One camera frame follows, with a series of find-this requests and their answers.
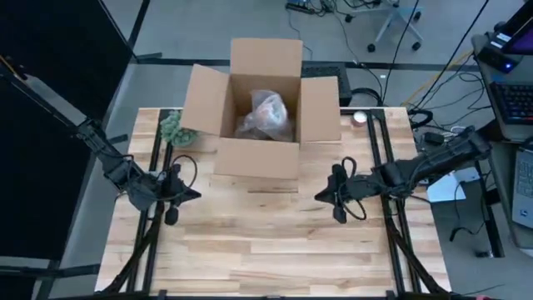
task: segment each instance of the clear plastic bag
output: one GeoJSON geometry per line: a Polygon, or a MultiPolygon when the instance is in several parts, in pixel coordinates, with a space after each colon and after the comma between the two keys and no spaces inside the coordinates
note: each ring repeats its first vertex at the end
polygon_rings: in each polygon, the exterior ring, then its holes
{"type": "Polygon", "coordinates": [[[252,112],[245,116],[235,137],[292,142],[292,125],[280,94],[268,90],[254,90],[251,94],[252,112]]]}

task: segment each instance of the gray floor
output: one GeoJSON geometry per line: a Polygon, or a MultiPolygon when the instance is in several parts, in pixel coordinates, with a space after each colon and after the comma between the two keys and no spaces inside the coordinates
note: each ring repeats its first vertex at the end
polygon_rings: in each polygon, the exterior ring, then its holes
{"type": "MultiPolygon", "coordinates": [[[[135,22],[141,0],[104,1],[123,34],[128,37],[135,22]]],[[[348,11],[344,4],[340,9],[348,11]]],[[[482,0],[421,1],[424,8],[422,19],[416,27],[425,37],[422,48],[412,52],[414,38],[406,35],[398,54],[399,63],[446,63],[453,48],[481,7],[482,0]]],[[[283,1],[267,0],[152,0],[139,35],[135,53],[163,52],[165,58],[229,58],[231,38],[295,38],[296,33],[287,25],[287,13],[283,1]]],[[[519,6],[521,0],[491,1],[486,11],[472,30],[483,33],[492,25],[507,19],[519,6]]],[[[341,25],[331,15],[324,18],[293,12],[292,22],[301,30],[305,44],[313,51],[313,60],[350,61],[352,55],[346,48],[341,25]]],[[[366,45],[374,38],[384,16],[358,17],[346,25],[349,43],[353,51],[367,62],[387,62],[392,59],[402,28],[392,26],[375,53],[367,53],[366,45]]],[[[470,50],[469,40],[461,51],[470,50]]],[[[180,107],[187,89],[190,67],[131,65],[122,85],[117,91],[114,108],[107,122],[107,133],[115,136],[132,131],[133,122],[140,107],[180,107]]],[[[386,75],[386,70],[374,70],[376,75],[386,75]]],[[[420,85],[436,72],[394,71],[391,74],[386,102],[391,106],[406,100],[420,85]]],[[[376,81],[368,72],[348,71],[351,86],[378,89],[376,81]]],[[[432,100],[432,105],[449,103],[479,87],[477,82],[462,82],[458,79],[445,85],[432,100]]],[[[456,106],[436,111],[439,123],[457,119],[463,108],[477,97],[472,95],[456,106]]],[[[352,105],[368,106],[374,102],[366,97],[354,97],[352,105]]],[[[487,105],[484,96],[477,104],[487,105]]],[[[461,126],[484,125],[493,118],[492,111],[476,112],[458,124],[461,126]]],[[[126,151],[127,143],[117,146],[126,151]]],[[[461,202],[461,224],[477,228],[481,222],[479,212],[479,188],[467,187],[468,201],[461,202]]],[[[79,208],[72,231],[64,267],[99,263],[107,238],[112,216],[112,200],[115,192],[105,181],[100,165],[95,166],[87,192],[79,208]]],[[[504,286],[485,294],[505,299],[529,297],[529,283],[533,278],[533,259],[511,245],[508,228],[501,209],[496,206],[496,217],[501,230],[501,239],[506,250],[502,259],[475,258],[474,249],[486,250],[488,243],[484,231],[476,237],[460,234],[451,243],[448,237],[456,225],[453,205],[439,204],[433,207],[437,230],[446,260],[451,286],[457,293],[474,292],[496,284],[504,286]]],[[[94,289],[96,277],[78,277],[56,281],[54,297],[83,295],[94,289]]]]}

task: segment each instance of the open cardboard box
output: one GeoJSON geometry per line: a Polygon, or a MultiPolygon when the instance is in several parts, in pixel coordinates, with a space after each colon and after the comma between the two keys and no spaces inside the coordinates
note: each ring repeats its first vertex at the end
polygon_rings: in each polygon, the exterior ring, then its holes
{"type": "Polygon", "coordinates": [[[300,143],[341,139],[336,77],[301,78],[303,42],[238,38],[230,74],[194,65],[181,124],[220,137],[215,174],[297,179],[300,143]],[[272,90],[295,120],[296,142],[234,138],[252,110],[253,90],[272,90]]]}

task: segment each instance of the succulent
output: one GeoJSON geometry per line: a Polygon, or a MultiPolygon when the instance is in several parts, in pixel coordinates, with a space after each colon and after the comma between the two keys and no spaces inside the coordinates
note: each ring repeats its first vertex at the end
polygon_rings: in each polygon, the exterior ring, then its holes
{"type": "Polygon", "coordinates": [[[180,126],[181,119],[182,111],[172,111],[170,112],[169,117],[161,121],[162,139],[170,143],[172,146],[189,146],[198,136],[196,131],[182,128],[180,126]]]}

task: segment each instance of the wooden tabletop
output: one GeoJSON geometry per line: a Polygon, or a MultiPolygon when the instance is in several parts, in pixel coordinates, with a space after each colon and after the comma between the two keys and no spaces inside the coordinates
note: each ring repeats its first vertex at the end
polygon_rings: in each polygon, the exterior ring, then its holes
{"type": "MultiPolygon", "coordinates": [[[[416,149],[406,110],[384,109],[395,158],[413,158],[416,149]]],[[[140,109],[133,129],[129,152],[145,170],[160,111],[140,109]]],[[[373,167],[366,127],[353,128],[347,117],[341,125],[340,142],[301,145],[297,181],[214,175],[218,143],[214,136],[201,134],[190,147],[174,149],[173,157],[186,153],[197,160],[193,188],[202,197],[181,205],[177,225],[162,224],[151,294],[166,289],[169,295],[384,296],[385,290],[395,290],[380,198],[363,201],[366,221],[349,218],[344,225],[331,217],[331,205],[313,199],[326,186],[331,165],[343,157],[356,159],[358,173],[369,173],[373,167]]],[[[376,129],[384,159],[379,123],[376,129]]],[[[164,142],[160,151],[157,170],[162,168],[164,142]]],[[[188,183],[192,164],[181,163],[181,177],[188,183]]],[[[348,205],[359,212],[356,204],[348,205]]],[[[449,290],[430,205],[409,198],[406,215],[417,257],[449,290]]],[[[131,256],[138,220],[139,212],[127,196],[119,198],[96,290],[105,288],[131,256]]],[[[146,254],[139,267],[138,289],[145,259],[146,254]]],[[[409,289],[403,255],[401,260],[409,289]]]]}

